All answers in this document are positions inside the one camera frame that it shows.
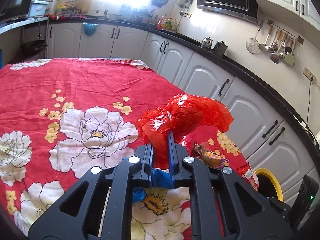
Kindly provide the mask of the red plastic bag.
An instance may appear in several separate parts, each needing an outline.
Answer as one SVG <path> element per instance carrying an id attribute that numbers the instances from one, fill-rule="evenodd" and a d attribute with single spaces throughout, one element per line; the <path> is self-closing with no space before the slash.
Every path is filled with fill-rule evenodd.
<path id="1" fill-rule="evenodd" d="M 217 127 L 227 132 L 233 117 L 227 107 L 216 100 L 196 95 L 180 94 L 165 106 L 145 112 L 137 120 L 137 130 L 144 142 L 154 149 L 154 167 L 169 168 L 168 133 L 176 143 L 200 126 Z"/>

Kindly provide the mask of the yellow rimmed trash bin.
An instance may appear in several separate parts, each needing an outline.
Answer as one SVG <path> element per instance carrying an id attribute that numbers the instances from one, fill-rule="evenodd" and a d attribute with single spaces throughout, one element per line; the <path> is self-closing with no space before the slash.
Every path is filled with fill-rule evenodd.
<path id="1" fill-rule="evenodd" d="M 258 192 L 264 197 L 273 197 L 280 201 L 284 201 L 281 185 L 276 176 L 266 168 L 258 168 L 255 170 L 258 178 Z"/>

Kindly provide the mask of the white lower kitchen cabinets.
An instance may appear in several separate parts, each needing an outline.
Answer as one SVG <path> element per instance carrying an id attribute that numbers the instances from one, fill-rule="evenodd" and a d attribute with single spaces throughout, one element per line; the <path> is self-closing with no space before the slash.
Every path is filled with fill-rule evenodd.
<path id="1" fill-rule="evenodd" d="M 228 136 L 253 168 L 266 168 L 276 176 L 289 205 L 296 200 L 304 175 L 319 179 L 318 168 L 295 130 L 240 78 L 154 33 L 100 23 L 95 34 L 87 36 L 82 24 L 49 24 L 47 56 L 142 60 L 184 92 L 221 101 L 234 117 Z"/>

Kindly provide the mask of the snack wrapper pile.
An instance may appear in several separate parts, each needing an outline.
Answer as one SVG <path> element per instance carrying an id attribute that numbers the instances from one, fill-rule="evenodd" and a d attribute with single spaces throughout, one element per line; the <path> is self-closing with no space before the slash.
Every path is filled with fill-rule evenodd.
<path id="1" fill-rule="evenodd" d="M 204 162 L 208 167 L 221 169 L 229 166 L 229 160 L 218 154 L 218 150 L 210 151 L 203 145 L 194 143 L 193 151 L 197 154 L 196 158 Z"/>

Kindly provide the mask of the blue plastic bag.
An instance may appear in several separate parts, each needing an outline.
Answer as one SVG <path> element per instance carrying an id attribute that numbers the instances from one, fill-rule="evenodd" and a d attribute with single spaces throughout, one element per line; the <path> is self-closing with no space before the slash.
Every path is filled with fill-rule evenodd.
<path id="1" fill-rule="evenodd" d="M 160 187 L 165 189 L 175 189 L 169 170 L 161 170 L 155 168 L 151 180 L 152 187 Z M 143 201 L 146 197 L 146 190 L 143 187 L 133 188 L 132 203 Z"/>

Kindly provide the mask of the red floral tablecloth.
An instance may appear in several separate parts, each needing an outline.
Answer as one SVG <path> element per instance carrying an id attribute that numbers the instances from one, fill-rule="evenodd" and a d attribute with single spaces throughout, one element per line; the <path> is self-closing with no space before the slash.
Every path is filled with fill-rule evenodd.
<path id="1" fill-rule="evenodd" d="M 94 166 L 117 166 L 146 144 L 137 120 L 185 94 L 142 61 L 44 59 L 1 70 L 1 239 L 25 239 L 41 217 Z M 259 182 L 239 148 L 217 127 L 183 137 L 229 160 L 255 189 Z M 132 239 L 190 239 L 187 188 L 146 190 L 133 204 Z"/>

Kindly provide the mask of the black countertop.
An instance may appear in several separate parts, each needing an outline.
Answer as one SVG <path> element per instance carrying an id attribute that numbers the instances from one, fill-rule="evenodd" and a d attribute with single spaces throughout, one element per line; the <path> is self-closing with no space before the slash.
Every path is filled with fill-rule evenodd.
<path id="1" fill-rule="evenodd" d="M 306 149 L 308 150 L 315 166 L 319 168 L 319 143 L 312 139 L 303 128 L 300 121 L 303 118 L 297 113 L 297 111 L 284 99 L 274 88 L 272 88 L 263 79 L 255 75 L 252 71 L 248 70 L 241 64 L 237 63 L 233 59 L 227 56 L 217 56 L 216 54 L 202 49 L 200 47 L 200 42 L 193 40 L 192 38 L 182 37 L 180 34 L 174 34 L 169 31 L 160 31 L 154 28 L 148 28 L 146 24 L 135 24 L 132 22 L 122 22 L 122 21 L 112 21 L 112 20 L 102 20 L 97 18 L 79 18 L 79 17 L 64 17 L 59 20 L 49 19 L 50 24 L 62 24 L 62 23 L 102 23 L 109 25 L 118 25 L 122 27 L 129 27 L 134 29 L 139 29 L 147 32 L 154 33 L 161 37 L 167 38 L 174 42 L 177 42 L 194 52 L 205 57 L 209 61 L 217 64 L 219 67 L 225 71 L 232 74 L 234 77 L 240 78 L 244 83 L 249 85 L 254 89 L 260 96 L 262 96 L 274 109 L 282 115 L 282 117 L 288 122 L 288 124 L 295 130 Z"/>

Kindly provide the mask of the dark metal pot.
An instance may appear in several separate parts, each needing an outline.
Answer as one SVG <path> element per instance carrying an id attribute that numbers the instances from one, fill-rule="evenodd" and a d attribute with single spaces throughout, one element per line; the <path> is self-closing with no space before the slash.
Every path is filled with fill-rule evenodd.
<path id="1" fill-rule="evenodd" d="M 223 57 L 228 46 L 224 41 L 217 41 L 214 48 L 213 48 L 213 53 L 216 54 L 219 57 Z"/>

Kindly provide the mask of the steel kettle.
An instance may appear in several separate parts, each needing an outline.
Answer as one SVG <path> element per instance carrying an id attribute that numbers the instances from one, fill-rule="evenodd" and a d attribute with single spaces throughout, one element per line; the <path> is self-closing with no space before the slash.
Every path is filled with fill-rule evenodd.
<path id="1" fill-rule="evenodd" d="M 201 48 L 210 50 L 213 40 L 210 37 L 205 37 L 201 42 Z"/>

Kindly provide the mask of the hanging utensil rack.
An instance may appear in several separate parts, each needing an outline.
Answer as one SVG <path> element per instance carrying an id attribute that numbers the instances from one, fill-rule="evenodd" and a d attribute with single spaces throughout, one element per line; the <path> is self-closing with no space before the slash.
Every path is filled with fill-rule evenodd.
<path id="1" fill-rule="evenodd" d="M 275 64 L 283 61 L 288 66 L 294 66 L 296 46 L 298 44 L 303 45 L 304 39 L 301 36 L 295 36 L 289 31 L 277 26 L 272 20 L 268 20 L 267 25 L 267 36 L 265 41 L 259 44 L 259 50 L 269 52 L 270 60 Z M 274 39 L 271 44 L 268 44 L 268 39 L 274 28 L 276 28 Z"/>

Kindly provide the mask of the blue bag on cabinet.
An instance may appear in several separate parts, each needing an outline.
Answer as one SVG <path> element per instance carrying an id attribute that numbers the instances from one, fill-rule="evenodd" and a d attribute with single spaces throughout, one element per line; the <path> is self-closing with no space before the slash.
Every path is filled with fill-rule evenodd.
<path id="1" fill-rule="evenodd" d="M 97 27 L 99 26 L 99 24 L 95 24 L 95 23 L 83 23 L 83 30 L 84 30 L 84 34 L 87 36 L 93 36 L 97 30 Z"/>

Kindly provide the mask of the condiment bottles group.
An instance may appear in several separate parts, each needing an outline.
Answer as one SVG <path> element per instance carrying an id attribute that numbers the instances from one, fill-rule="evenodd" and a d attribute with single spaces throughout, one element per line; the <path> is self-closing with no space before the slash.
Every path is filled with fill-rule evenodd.
<path id="1" fill-rule="evenodd" d="M 176 19 L 167 18 L 166 14 L 159 19 L 159 22 L 156 25 L 157 30 L 176 31 L 176 28 L 177 28 Z"/>

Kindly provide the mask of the white upper cabinet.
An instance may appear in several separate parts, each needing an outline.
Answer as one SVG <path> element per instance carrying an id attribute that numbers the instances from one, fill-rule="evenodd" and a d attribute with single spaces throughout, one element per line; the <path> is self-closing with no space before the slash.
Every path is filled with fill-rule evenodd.
<path id="1" fill-rule="evenodd" d="M 319 30 L 319 13 L 311 0 L 256 0 L 265 16 L 293 28 L 312 26 Z"/>

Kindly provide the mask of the wall power socket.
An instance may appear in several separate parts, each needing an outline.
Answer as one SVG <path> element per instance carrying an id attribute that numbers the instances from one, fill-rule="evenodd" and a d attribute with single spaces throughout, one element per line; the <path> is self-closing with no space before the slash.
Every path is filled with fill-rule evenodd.
<path id="1" fill-rule="evenodd" d="M 316 82 L 316 77 L 312 74 L 312 72 L 310 72 L 310 70 L 308 70 L 308 68 L 304 68 L 303 69 L 303 75 L 311 82 L 311 83 L 315 83 Z"/>

